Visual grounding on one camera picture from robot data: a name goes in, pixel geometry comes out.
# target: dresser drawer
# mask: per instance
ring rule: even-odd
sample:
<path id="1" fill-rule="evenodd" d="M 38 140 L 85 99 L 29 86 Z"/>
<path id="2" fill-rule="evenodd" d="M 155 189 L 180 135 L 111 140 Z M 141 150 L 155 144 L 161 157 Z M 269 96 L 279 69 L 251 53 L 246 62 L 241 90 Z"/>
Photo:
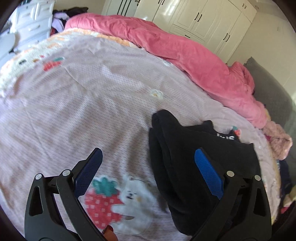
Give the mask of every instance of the dresser drawer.
<path id="1" fill-rule="evenodd" d="M 20 6 L 16 9 L 15 25 L 26 25 L 34 21 L 37 4 L 28 4 Z"/>
<path id="2" fill-rule="evenodd" d="M 34 36 L 32 39 L 29 39 L 28 41 L 23 42 L 22 44 L 19 44 L 17 47 L 15 47 L 13 50 L 16 53 L 19 53 L 21 51 L 24 51 L 26 49 L 29 49 L 33 47 L 35 44 L 38 44 L 44 39 L 49 38 L 50 31 L 45 31 L 43 33 L 38 34 L 37 36 Z"/>
<path id="3" fill-rule="evenodd" d="M 41 1 L 37 3 L 34 19 L 41 20 L 46 16 L 51 16 L 53 8 L 54 8 L 54 1 Z"/>
<path id="4" fill-rule="evenodd" d="M 18 42 L 23 42 L 33 37 L 34 35 L 37 35 L 46 30 L 50 30 L 51 25 L 52 25 L 52 16 L 44 20 L 31 23 L 23 28 L 19 28 L 16 33 Z"/>
<path id="5" fill-rule="evenodd" d="M 170 28 L 170 31 L 169 31 L 171 34 L 175 34 L 175 35 L 179 35 L 179 36 L 183 36 L 185 38 L 188 38 L 188 39 L 191 39 L 195 42 L 198 42 L 198 43 L 204 43 L 203 40 L 201 40 L 200 38 L 196 37 L 195 35 L 191 34 L 190 32 L 186 31 L 185 29 L 182 29 L 176 25 L 172 25 L 172 27 Z"/>

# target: white cabinet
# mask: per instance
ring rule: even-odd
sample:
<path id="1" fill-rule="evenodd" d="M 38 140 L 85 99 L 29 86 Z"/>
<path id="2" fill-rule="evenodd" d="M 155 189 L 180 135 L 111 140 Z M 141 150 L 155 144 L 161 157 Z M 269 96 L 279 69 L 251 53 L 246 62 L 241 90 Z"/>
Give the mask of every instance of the white cabinet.
<path id="1" fill-rule="evenodd" d="M 175 14 L 181 0 L 161 0 L 161 4 L 154 16 L 153 23 L 159 28 L 168 32 L 170 29 L 170 21 Z"/>
<path id="2" fill-rule="evenodd" d="M 252 6 L 252 4 L 244 0 L 244 3 L 242 5 L 242 13 L 251 21 L 253 22 L 255 15 L 257 13 L 257 10 Z"/>
<path id="3" fill-rule="evenodd" d="M 227 62 L 256 12 L 248 0 L 141 0 L 135 17 L 196 41 Z"/>
<path id="4" fill-rule="evenodd" d="M 206 3 L 207 0 L 186 0 L 174 24 L 190 31 L 194 24 L 201 19 L 201 11 Z"/>
<path id="5" fill-rule="evenodd" d="M 222 5 L 217 12 L 214 30 L 205 38 L 205 46 L 216 53 L 233 28 L 241 12 L 228 0 L 222 0 Z"/>
<path id="6" fill-rule="evenodd" d="M 133 17 L 140 0 L 111 0 L 107 15 Z"/>
<path id="7" fill-rule="evenodd" d="M 163 0 L 141 0 L 134 17 L 152 22 L 162 1 Z"/>
<path id="8" fill-rule="evenodd" d="M 10 16 L 10 33 L 15 34 L 14 51 L 29 48 L 49 37 L 54 0 L 35 0 L 15 9 Z"/>
<path id="9" fill-rule="evenodd" d="M 227 63 L 230 59 L 250 25 L 250 21 L 241 13 L 228 37 L 224 40 L 222 46 L 217 52 L 217 55 L 223 62 Z"/>
<path id="10" fill-rule="evenodd" d="M 234 6 L 238 8 L 249 20 L 253 22 L 253 19 L 257 13 L 257 10 L 252 6 L 248 0 L 229 0 Z"/>

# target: gray pillow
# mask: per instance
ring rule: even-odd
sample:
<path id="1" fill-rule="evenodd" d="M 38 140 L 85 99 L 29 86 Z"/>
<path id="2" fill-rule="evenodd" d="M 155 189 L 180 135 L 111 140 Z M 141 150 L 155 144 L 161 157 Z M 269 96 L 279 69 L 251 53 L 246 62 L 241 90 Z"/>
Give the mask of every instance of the gray pillow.
<path id="1" fill-rule="evenodd" d="M 271 119 L 280 124 L 296 143 L 296 105 L 279 82 L 252 57 L 245 67 L 255 82 L 254 97 L 265 104 Z M 293 145 L 286 161 L 292 182 L 296 184 L 296 145 Z"/>
<path id="2" fill-rule="evenodd" d="M 291 97 L 279 82 L 252 57 L 249 58 L 245 67 L 254 78 L 254 97 L 265 105 L 271 119 L 284 127 L 292 112 Z"/>

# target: pink bedsheet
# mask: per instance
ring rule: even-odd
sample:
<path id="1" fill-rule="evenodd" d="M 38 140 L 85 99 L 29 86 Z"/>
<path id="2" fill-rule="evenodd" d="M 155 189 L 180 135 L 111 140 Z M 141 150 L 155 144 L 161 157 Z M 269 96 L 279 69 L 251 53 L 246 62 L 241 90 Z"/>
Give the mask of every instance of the pink bedsheet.
<path id="1" fill-rule="evenodd" d="M 143 47 L 186 71 L 209 96 L 245 117 L 255 127 L 261 129 L 266 124 L 264 105 L 252 96 L 254 80 L 239 62 L 229 68 L 201 44 L 164 32 L 154 23 L 138 18 L 85 13 L 71 18 L 67 28 L 89 29 Z"/>

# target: white wall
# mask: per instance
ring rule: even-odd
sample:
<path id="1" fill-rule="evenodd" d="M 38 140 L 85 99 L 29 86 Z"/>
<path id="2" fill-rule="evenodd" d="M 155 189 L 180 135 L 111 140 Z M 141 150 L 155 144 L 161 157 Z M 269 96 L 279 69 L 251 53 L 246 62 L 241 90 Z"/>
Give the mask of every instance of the white wall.
<path id="1" fill-rule="evenodd" d="M 253 57 L 296 101 L 296 33 L 288 20 L 258 12 L 228 61 L 245 63 Z"/>
<path id="2" fill-rule="evenodd" d="M 101 14 L 105 0 L 56 0 L 54 9 L 63 10 L 72 7 L 88 7 L 88 12 Z"/>

